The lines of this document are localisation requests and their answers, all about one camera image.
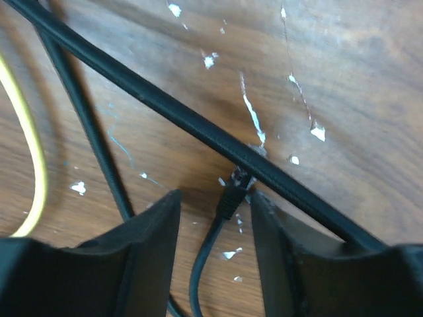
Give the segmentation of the black cable teal plugs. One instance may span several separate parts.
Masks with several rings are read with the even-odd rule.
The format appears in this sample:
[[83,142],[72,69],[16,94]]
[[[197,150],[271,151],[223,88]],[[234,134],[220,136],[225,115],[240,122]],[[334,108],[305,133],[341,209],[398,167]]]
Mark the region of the black cable teal plugs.
[[67,54],[45,32],[40,39],[77,113],[123,223],[82,243],[78,250],[102,259],[121,258],[115,316],[181,316],[170,294],[180,221],[181,192],[170,191],[148,210],[134,213],[113,155]]

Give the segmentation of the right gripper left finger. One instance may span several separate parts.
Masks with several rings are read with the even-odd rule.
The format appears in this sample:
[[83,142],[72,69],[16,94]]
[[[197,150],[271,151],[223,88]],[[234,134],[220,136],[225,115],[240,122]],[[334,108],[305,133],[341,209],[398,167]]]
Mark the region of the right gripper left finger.
[[74,248],[1,240],[2,316],[164,316],[181,193]]

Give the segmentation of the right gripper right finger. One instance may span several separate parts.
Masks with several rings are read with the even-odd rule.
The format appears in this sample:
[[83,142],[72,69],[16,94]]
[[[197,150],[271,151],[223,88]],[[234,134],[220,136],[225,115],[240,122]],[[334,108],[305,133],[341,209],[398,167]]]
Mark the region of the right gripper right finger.
[[259,191],[250,208],[267,316],[422,315],[421,245],[341,242]]

